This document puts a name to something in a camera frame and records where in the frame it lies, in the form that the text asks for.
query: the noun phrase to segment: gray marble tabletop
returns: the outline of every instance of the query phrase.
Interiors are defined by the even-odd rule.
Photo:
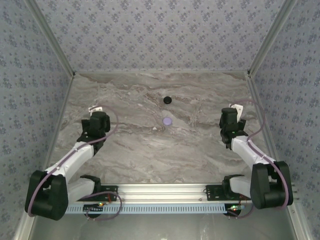
[[[170,96],[171,104],[163,98]],[[102,183],[217,183],[225,175],[250,175],[245,162],[221,141],[221,109],[249,98],[242,72],[81,73],[75,76],[50,164],[62,158],[82,132],[81,119],[96,104],[114,108],[119,129],[75,174]],[[116,118],[105,109],[111,119]],[[172,118],[165,126],[163,118]],[[244,107],[246,132],[259,129],[253,105]],[[266,150],[263,136],[253,139]]]

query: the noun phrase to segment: black circular object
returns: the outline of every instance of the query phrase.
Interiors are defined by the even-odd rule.
[[[170,104],[170,103],[172,102],[172,99],[171,99],[171,97],[166,96],[166,97],[163,99],[163,102],[164,102],[165,104]]]

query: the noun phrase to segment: purple disc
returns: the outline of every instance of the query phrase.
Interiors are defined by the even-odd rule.
[[[169,126],[169,125],[172,124],[172,119],[167,116],[162,120],[162,122],[163,122],[164,125]]]

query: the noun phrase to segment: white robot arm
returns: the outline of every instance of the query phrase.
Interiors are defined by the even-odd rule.
[[[101,182],[98,177],[83,175],[73,183],[69,181],[103,146],[105,139],[102,139],[110,131],[110,118],[102,108],[95,108],[90,119],[83,119],[81,124],[82,134],[73,148],[45,171],[37,170],[31,175],[25,202],[26,212],[29,204],[32,204],[33,215],[59,220],[65,214],[69,203],[100,192]]]
[[[250,167],[251,179],[243,175],[226,176],[222,182],[226,196],[241,194],[252,199],[257,209],[282,206],[285,189],[280,176],[271,166],[272,162],[280,170],[288,188],[288,204],[293,202],[289,167],[284,161],[276,161],[261,151],[244,131],[246,121],[240,119],[243,107],[240,105],[223,108],[219,126],[222,142],[237,153]]]

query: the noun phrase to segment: blue patterned wall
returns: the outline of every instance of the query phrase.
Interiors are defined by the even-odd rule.
[[[254,77],[281,160],[320,239],[320,2],[299,0]]]
[[[23,0],[0,1],[0,239],[12,238],[69,77]]]
[[[37,0],[74,71],[246,70],[283,0]]]

